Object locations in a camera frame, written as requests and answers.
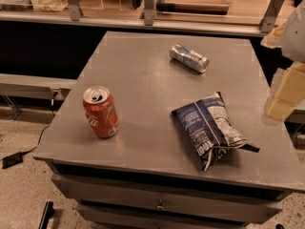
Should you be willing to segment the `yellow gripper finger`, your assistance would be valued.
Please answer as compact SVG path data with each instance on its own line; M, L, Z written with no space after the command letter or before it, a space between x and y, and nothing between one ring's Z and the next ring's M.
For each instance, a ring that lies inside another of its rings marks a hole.
M263 37L260 42L260 45L269 49L280 48L282 46L282 36L284 28L284 24L273 28L270 33Z
M305 64L293 63L287 70L278 68L274 74L265 115L284 121L305 99Z

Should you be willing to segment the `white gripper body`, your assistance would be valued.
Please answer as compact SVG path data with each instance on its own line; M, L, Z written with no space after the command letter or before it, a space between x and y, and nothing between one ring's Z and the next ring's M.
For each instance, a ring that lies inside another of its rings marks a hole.
M286 21L282 54L292 61L305 62L305 8L297 7Z

